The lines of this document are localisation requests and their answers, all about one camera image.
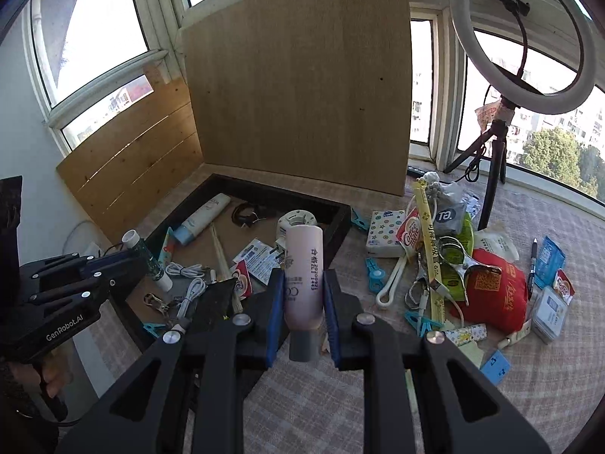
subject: red bag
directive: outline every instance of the red bag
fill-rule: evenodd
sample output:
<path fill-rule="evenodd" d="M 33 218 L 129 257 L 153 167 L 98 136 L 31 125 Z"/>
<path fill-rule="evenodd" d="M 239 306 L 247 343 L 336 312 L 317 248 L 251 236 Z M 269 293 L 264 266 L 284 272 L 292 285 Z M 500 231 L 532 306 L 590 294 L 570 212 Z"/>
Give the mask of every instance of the red bag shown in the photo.
<path fill-rule="evenodd" d="M 462 306 L 465 321 L 491 324 L 507 335 L 519 331 L 527 311 L 525 274 L 515 265 L 483 249 L 475 249 L 473 258 L 498 266 L 501 275 L 472 271 L 467 281 L 468 307 Z"/>

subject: gray bottle cap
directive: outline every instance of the gray bottle cap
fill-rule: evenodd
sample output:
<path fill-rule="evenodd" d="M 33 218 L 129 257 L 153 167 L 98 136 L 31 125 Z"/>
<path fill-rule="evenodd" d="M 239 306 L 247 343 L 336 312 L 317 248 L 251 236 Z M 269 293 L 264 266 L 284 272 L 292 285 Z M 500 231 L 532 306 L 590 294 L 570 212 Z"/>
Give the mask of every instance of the gray bottle cap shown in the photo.
<path fill-rule="evenodd" d="M 320 334 L 317 330 L 290 331 L 290 360 L 311 362 L 320 356 Z"/>

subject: tripod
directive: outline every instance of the tripod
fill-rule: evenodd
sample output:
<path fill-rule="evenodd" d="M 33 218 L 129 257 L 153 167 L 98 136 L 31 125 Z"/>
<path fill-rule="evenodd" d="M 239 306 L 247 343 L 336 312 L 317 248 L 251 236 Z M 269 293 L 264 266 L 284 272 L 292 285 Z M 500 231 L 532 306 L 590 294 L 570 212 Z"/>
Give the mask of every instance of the tripod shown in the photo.
<path fill-rule="evenodd" d="M 536 90 L 521 79 L 523 76 L 523 70 L 525 69 L 525 63 L 527 61 L 527 49 L 529 47 L 527 43 L 527 33 L 525 31 L 525 26 L 521 21 L 521 16 L 527 17 L 529 13 L 529 5 L 527 3 L 523 3 L 521 0 L 498 1 L 502 2 L 504 8 L 512 13 L 519 24 L 519 29 L 521 30 L 521 35 L 523 37 L 523 57 L 521 58 L 521 65 L 519 66 L 516 75 L 510 73 L 501 66 L 496 66 L 498 69 L 500 69 L 500 72 L 506 75 L 506 77 L 515 84 L 523 87 L 526 90 L 530 90 L 530 92 L 541 95 L 540 91 Z M 489 141 L 491 137 L 495 137 L 494 141 L 492 141 L 492 155 L 491 164 L 489 167 L 488 186 L 485 190 L 483 210 L 481 211 L 481 218 L 479 219 L 479 230 L 483 230 L 488 226 L 489 215 L 491 214 L 492 206 L 494 206 L 495 191 L 498 187 L 498 178 L 502 184 L 506 182 L 506 135 L 508 134 L 508 126 L 512 122 L 512 118 L 517 107 L 518 106 L 515 103 L 503 96 L 500 100 L 500 107 L 498 108 L 498 111 L 496 112 L 495 118 L 492 121 L 489 129 L 482 133 L 481 136 L 477 138 L 469 148 L 464 150 L 464 152 L 462 152 L 457 159 L 453 160 L 444 169 L 444 173 L 449 174 L 456 167 L 459 167 L 466 159 L 474 156 L 477 160 L 475 161 L 473 169 L 477 169 L 478 171 L 482 147 L 487 141 Z"/>
<path fill-rule="evenodd" d="M 500 109 L 496 112 L 496 117 L 491 123 L 489 129 L 477 138 L 469 148 L 464 150 L 457 159 L 453 160 L 445 169 L 444 173 L 449 174 L 455 168 L 459 167 L 466 159 L 477 155 L 476 152 L 489 141 L 492 141 L 491 165 L 489 167 L 488 186 L 485 189 L 485 199 L 483 200 L 483 210 L 479 219 L 479 230 L 488 226 L 489 215 L 491 215 L 492 206 L 494 206 L 495 191 L 498 187 L 498 179 L 504 184 L 506 182 L 506 135 L 508 134 L 508 125 L 515 114 L 515 104 L 505 97 L 502 97 Z"/>

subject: green bottle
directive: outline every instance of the green bottle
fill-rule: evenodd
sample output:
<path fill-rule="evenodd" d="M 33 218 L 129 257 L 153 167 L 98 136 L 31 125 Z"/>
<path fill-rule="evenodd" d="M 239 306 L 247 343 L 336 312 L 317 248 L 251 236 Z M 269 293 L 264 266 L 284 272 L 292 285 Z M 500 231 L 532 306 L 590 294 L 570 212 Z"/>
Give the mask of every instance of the green bottle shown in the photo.
<path fill-rule="evenodd" d="M 153 256 L 145 241 L 136 230 L 129 230 L 122 236 L 122 242 L 128 249 L 134 249 L 147 264 L 147 273 L 161 290 L 167 292 L 172 288 L 172 280 L 162 269 L 158 260 Z"/>

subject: ring light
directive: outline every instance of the ring light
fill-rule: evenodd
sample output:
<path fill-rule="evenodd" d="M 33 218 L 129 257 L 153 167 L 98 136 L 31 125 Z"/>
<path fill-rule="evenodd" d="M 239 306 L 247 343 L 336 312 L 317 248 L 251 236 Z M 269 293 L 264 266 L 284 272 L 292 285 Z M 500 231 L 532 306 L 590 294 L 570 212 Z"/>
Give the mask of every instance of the ring light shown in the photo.
<path fill-rule="evenodd" d="M 471 22 L 470 0 L 450 0 L 456 35 L 477 70 L 502 96 L 525 109 L 542 114 L 563 114 L 576 109 L 586 101 L 595 86 L 597 50 L 591 25 L 575 0 L 559 0 L 576 27 L 580 44 L 580 66 L 574 81 L 564 90 L 538 95 L 529 92 L 506 78 L 489 60 L 475 36 Z"/>

